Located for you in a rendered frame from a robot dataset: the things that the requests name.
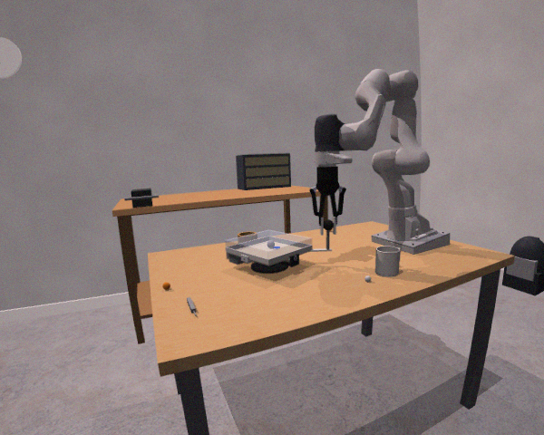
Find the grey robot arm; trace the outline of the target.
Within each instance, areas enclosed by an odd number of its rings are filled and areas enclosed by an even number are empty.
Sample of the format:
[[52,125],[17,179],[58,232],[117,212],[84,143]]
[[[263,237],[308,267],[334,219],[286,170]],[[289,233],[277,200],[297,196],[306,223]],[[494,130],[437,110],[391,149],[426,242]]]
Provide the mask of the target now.
[[315,165],[336,167],[336,164],[353,162],[346,155],[340,156],[339,151],[373,147],[385,101],[394,100],[390,136],[400,142],[400,149],[383,150],[372,158],[372,167],[388,191],[387,238],[392,240],[417,241],[435,234],[429,220],[417,212],[414,189],[402,177],[424,173],[430,166],[428,153],[416,139],[417,111],[413,98],[418,86],[417,76],[411,70],[388,75],[384,70],[375,69],[365,76],[355,93],[358,106],[364,111],[370,106],[362,121],[344,125],[336,114],[316,118]]

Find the dark grey mug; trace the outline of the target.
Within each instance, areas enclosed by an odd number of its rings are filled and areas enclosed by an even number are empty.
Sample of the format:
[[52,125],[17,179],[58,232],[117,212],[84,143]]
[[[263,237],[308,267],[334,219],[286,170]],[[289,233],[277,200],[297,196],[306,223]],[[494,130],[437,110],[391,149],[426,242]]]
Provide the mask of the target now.
[[[379,276],[393,277],[399,274],[401,248],[379,246],[375,253],[375,273]],[[382,252],[378,252],[382,251]],[[392,253],[392,254],[389,254]]]

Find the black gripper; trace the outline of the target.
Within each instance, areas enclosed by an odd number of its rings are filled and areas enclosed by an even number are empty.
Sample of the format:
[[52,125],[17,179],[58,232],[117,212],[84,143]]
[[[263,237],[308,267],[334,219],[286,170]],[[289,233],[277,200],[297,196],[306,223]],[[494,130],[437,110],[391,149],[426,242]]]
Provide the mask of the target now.
[[[317,183],[309,191],[312,195],[313,210],[316,216],[319,216],[319,226],[321,236],[324,234],[324,206],[325,196],[332,196],[331,204],[333,212],[333,234],[336,235],[337,216],[342,215],[344,205],[344,194],[346,188],[339,186],[338,167],[316,167]],[[338,211],[336,210],[335,193],[339,189]],[[321,194],[319,213],[317,212],[316,190]]]

